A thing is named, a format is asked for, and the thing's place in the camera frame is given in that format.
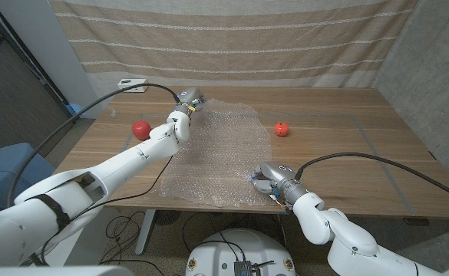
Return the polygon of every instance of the power outlet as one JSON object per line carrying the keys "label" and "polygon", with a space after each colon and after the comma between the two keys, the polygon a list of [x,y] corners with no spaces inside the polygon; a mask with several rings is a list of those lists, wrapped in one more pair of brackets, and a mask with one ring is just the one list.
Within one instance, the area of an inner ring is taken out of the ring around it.
{"label": "power outlet", "polygon": [[[147,84],[147,79],[122,79],[117,85],[119,89],[130,87],[136,84]],[[144,92],[147,86],[136,87],[125,92]]]}

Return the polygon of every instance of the beige curtain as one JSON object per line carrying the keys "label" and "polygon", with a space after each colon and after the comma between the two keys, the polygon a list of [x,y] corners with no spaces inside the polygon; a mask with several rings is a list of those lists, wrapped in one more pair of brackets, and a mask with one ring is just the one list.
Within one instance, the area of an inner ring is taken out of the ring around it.
{"label": "beige curtain", "polygon": [[122,77],[185,86],[369,87],[415,4],[51,1],[102,94]]}

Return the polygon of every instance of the wooden table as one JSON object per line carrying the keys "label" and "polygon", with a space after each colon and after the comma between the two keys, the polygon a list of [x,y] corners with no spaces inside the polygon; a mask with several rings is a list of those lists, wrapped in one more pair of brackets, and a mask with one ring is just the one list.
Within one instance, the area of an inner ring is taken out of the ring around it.
{"label": "wooden table", "polygon": [[[172,87],[179,93],[185,87]],[[339,152],[360,152],[392,159],[424,173],[446,186],[449,175],[424,144],[373,89],[200,87],[208,99],[250,105],[272,138],[274,161],[295,171],[316,157]],[[119,94],[58,167],[57,172],[97,165],[139,141],[131,136],[133,122],[155,127],[165,123],[173,98],[149,87],[143,94]],[[274,134],[274,125],[286,122],[287,137]],[[166,160],[148,166],[112,198],[145,191]],[[449,219],[449,194],[405,172],[370,159],[340,157],[310,166],[301,182],[347,215]],[[159,196],[160,184],[139,198],[115,206],[216,212],[278,213],[277,205],[218,208],[178,198]]]}

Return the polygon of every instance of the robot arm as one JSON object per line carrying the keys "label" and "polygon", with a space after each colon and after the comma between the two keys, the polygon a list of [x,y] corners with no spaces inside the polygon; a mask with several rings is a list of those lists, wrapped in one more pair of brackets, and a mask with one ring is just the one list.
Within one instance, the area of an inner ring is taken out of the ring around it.
{"label": "robot arm", "polygon": [[256,167],[251,182],[260,191],[292,206],[304,236],[315,245],[333,241],[328,263],[340,275],[441,275],[379,246],[365,229],[306,190],[287,166],[272,162]]}
{"label": "robot arm", "polygon": [[206,101],[197,88],[178,97],[180,104],[167,123],[151,130],[150,139],[97,166],[48,177],[20,194],[14,206],[0,211],[0,266],[19,265],[50,239],[55,243],[73,235],[102,206],[79,215],[85,209],[106,202],[147,165],[177,153],[178,143],[190,138],[192,111],[202,110]]}

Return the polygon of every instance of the black strap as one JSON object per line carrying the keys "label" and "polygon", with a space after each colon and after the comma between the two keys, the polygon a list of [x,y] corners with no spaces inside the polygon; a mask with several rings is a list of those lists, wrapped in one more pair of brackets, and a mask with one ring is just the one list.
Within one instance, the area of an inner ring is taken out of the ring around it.
{"label": "black strap", "polygon": [[34,197],[31,197],[30,199],[40,199],[43,203],[45,203],[46,206],[48,206],[52,211],[54,211],[55,215],[57,216],[57,224],[58,224],[58,232],[64,230],[64,228],[71,223],[71,219],[69,218],[69,215],[64,213],[62,211],[62,207],[60,204],[58,204],[52,197],[49,195],[41,194]]}

